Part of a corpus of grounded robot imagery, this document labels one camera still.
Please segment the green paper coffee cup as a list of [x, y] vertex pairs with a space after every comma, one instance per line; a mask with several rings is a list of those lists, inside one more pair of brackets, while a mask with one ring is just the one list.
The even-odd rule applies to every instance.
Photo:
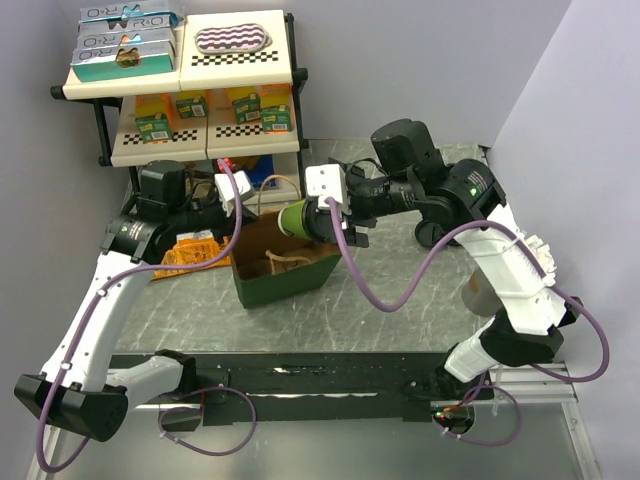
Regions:
[[306, 225], [306, 200], [298, 200], [282, 208], [278, 214], [277, 222], [280, 231], [288, 237], [310, 240]]

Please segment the brown paper bag with handles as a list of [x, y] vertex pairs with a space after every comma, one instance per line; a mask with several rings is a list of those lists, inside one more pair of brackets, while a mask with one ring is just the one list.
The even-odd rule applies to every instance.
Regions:
[[231, 252], [237, 296], [246, 309], [323, 287], [341, 260], [335, 245], [284, 235], [278, 212], [254, 209]]

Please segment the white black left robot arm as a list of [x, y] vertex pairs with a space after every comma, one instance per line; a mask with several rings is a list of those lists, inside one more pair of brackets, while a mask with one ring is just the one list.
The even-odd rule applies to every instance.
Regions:
[[47, 426], [99, 442], [111, 439], [129, 410], [156, 397], [191, 399], [198, 387], [195, 359], [160, 350], [116, 372], [109, 367], [118, 338], [138, 297], [180, 235], [211, 231], [234, 242], [254, 188], [226, 159], [206, 198], [186, 189], [184, 164], [154, 161], [139, 172], [139, 190], [107, 227], [96, 270], [63, 340], [37, 374], [23, 374], [16, 398]]

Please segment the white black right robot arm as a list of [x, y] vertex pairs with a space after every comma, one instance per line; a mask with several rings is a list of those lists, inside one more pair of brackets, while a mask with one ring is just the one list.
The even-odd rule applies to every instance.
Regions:
[[[517, 225], [506, 194], [489, 167], [475, 159], [444, 161], [421, 121], [392, 121], [371, 136], [379, 176], [355, 164], [329, 160], [305, 169], [306, 197], [294, 232], [338, 246], [359, 290], [377, 309], [395, 312], [414, 294], [439, 251], [455, 242], [475, 261], [498, 306], [474, 334], [449, 349], [436, 367], [438, 390], [459, 398], [482, 373], [498, 366], [540, 367], [563, 343], [561, 328], [580, 315], [576, 298], [556, 284], [550, 247]], [[381, 300], [348, 250], [365, 248], [359, 227], [418, 211], [441, 231], [402, 296]]]

